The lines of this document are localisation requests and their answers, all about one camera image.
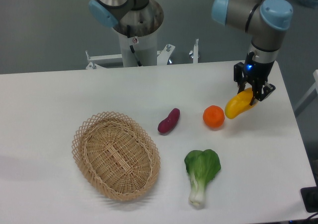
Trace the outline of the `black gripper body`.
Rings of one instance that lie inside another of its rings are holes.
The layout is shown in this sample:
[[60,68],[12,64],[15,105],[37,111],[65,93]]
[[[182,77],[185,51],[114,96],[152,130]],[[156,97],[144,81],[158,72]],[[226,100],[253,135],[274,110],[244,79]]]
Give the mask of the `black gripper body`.
[[268,76],[271,72],[274,62],[261,63],[257,62],[255,52],[249,52],[246,56],[244,66],[242,69],[243,84],[249,83],[251,86],[253,81],[257,81],[259,84],[264,85],[268,81]]

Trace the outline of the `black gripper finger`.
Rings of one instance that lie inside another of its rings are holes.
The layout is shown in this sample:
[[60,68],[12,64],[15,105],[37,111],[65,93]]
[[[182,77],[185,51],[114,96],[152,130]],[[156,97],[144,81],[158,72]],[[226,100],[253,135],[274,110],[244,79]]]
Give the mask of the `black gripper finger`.
[[250,101],[250,106],[255,105],[258,101],[263,101],[276,89],[273,84],[260,78],[252,80],[251,86],[252,99]]
[[245,90],[247,83],[245,68],[246,64],[242,62],[234,65],[234,82],[236,82],[238,85],[238,93],[241,93]]

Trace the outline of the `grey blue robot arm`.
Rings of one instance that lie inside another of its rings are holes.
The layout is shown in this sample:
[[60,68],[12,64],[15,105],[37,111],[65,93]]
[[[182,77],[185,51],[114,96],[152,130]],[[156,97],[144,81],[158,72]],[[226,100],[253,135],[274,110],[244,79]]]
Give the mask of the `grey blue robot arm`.
[[[100,24],[117,33],[125,67],[159,64],[157,32],[164,13],[155,0],[90,0],[88,8]],[[214,0],[214,21],[252,36],[245,62],[234,66],[239,92],[251,85],[249,105],[266,99],[275,89],[268,76],[292,16],[293,8],[285,0]]]

